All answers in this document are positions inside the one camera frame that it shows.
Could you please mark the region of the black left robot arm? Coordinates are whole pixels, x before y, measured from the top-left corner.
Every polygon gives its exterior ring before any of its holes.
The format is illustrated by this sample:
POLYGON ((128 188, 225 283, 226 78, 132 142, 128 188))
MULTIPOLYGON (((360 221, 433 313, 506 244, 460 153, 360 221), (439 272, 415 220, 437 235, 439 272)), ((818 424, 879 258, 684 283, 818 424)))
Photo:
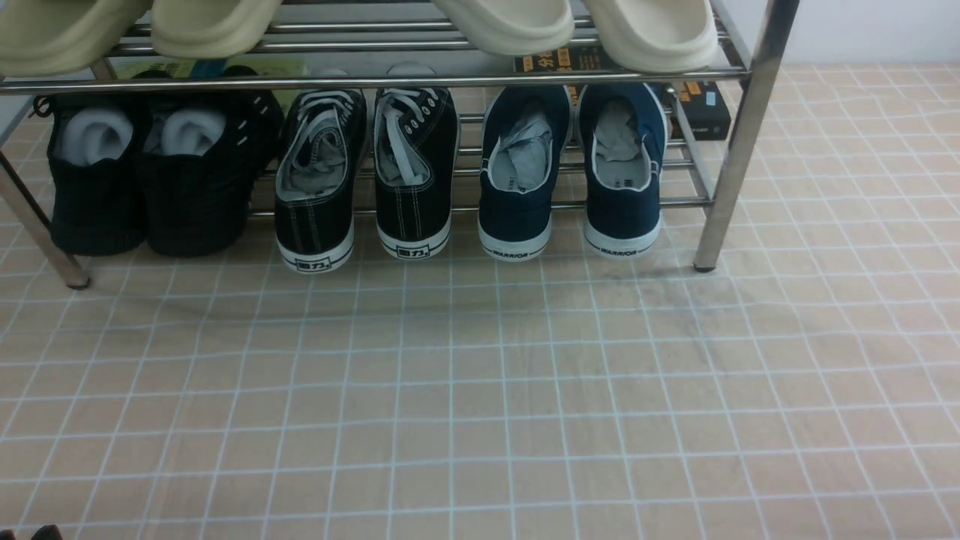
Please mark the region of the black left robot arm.
MULTIPOLYGON (((1 540, 17 540, 17 534, 13 530, 5 529, 0 531, 1 540)), ((28 538, 30 540, 63 540, 61 530, 57 525, 45 525, 28 538)))

